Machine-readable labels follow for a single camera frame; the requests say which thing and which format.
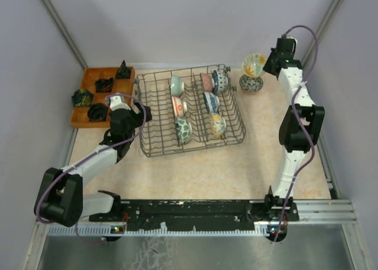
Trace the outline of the dark speckled bowl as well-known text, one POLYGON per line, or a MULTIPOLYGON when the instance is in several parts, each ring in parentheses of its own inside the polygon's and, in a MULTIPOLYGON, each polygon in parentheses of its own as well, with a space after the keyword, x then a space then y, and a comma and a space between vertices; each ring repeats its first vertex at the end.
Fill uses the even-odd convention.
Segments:
POLYGON ((239 84, 247 92, 258 92, 263 87, 263 80, 261 77, 250 77, 243 74, 239 79, 239 84))

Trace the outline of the blue lattice patterned bowl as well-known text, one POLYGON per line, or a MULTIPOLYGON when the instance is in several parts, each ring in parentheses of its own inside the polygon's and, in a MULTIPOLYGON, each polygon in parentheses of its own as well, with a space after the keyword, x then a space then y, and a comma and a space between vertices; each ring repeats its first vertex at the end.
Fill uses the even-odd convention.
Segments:
POLYGON ((213 93, 219 94, 227 90, 229 83, 228 77, 219 70, 214 70, 212 72, 212 81, 213 81, 213 93))

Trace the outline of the grey wire dish rack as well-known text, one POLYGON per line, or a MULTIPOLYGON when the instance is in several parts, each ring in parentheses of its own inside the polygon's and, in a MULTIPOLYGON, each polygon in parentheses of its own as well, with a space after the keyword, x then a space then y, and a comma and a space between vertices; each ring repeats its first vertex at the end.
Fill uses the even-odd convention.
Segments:
POLYGON ((152 114, 152 120, 144 126, 139 138, 141 150, 146 156, 158 157, 243 142, 246 128, 237 104, 236 88, 232 85, 228 85, 226 91, 219 95, 219 114, 225 118, 226 131, 220 138, 215 138, 212 134, 201 74, 212 74, 215 70, 219 70, 226 77, 230 76, 231 69, 224 64, 155 72, 141 71, 136 75, 135 94, 144 105, 150 107, 152 114), (185 91, 180 98, 187 102, 188 112, 184 119, 193 128, 193 133, 184 143, 180 143, 175 127, 170 92, 173 75, 178 76, 185 84, 185 91))

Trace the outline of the cream leaf patterned bowl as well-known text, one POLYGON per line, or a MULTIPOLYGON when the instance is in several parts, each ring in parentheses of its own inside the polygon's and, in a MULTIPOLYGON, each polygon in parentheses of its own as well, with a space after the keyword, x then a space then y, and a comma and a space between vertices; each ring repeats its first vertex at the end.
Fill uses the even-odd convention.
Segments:
POLYGON ((245 74, 252 78, 260 77, 263 74, 263 67, 267 57, 262 53, 253 53, 245 57, 242 62, 242 69, 245 74))

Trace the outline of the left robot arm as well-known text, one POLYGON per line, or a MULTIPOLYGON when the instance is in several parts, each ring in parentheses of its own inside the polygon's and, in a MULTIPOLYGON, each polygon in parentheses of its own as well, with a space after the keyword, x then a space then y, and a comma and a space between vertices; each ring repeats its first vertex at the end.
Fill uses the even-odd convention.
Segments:
POLYGON ((122 216, 123 207, 117 194, 108 191, 84 194, 83 189, 101 172, 122 160, 132 141, 152 120, 150 107, 134 100, 137 110, 133 110, 125 97, 116 93, 106 98, 110 106, 110 128, 92 153, 72 165, 45 171, 34 206, 39 222, 71 227, 82 217, 95 214, 103 214, 111 221, 122 216))

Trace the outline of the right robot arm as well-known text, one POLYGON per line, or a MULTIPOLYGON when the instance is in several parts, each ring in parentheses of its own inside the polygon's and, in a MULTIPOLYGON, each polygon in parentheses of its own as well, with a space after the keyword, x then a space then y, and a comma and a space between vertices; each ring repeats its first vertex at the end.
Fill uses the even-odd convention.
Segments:
POLYGON ((279 128, 283 154, 276 181, 265 196, 268 219, 294 220, 293 189, 298 174, 311 162, 320 136, 325 109, 311 99, 302 76, 302 64, 295 59, 297 40, 283 35, 271 49, 263 71, 274 75, 285 91, 288 109, 279 128))

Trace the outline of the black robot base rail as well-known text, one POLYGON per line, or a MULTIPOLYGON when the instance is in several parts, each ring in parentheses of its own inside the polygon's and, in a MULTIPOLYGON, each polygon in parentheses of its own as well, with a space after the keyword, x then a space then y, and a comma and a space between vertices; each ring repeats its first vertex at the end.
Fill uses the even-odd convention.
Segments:
POLYGON ((288 222, 297 222, 293 200, 117 200, 109 213, 93 214, 91 222, 122 222, 127 231, 172 232, 254 231, 256 222, 276 222, 269 237, 283 240, 288 222))

